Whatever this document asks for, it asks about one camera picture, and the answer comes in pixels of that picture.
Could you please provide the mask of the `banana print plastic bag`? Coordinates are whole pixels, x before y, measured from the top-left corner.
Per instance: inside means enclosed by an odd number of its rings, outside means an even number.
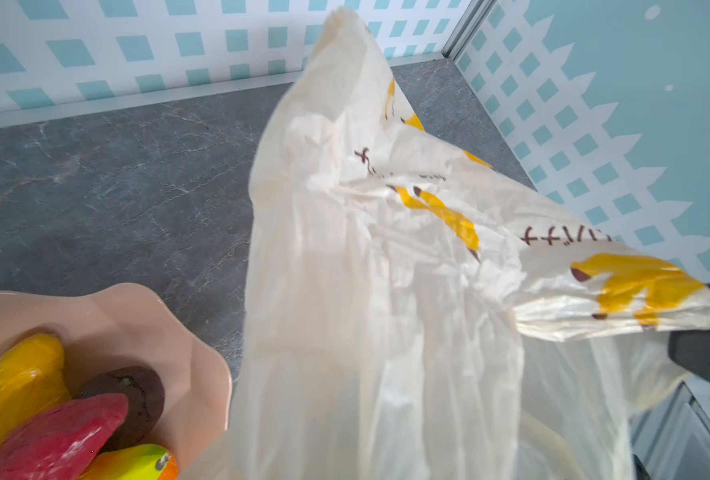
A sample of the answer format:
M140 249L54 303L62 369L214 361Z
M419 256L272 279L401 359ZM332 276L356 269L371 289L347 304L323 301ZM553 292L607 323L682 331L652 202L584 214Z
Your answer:
M418 127L340 7L253 163L243 361L186 479L631 479L710 289Z

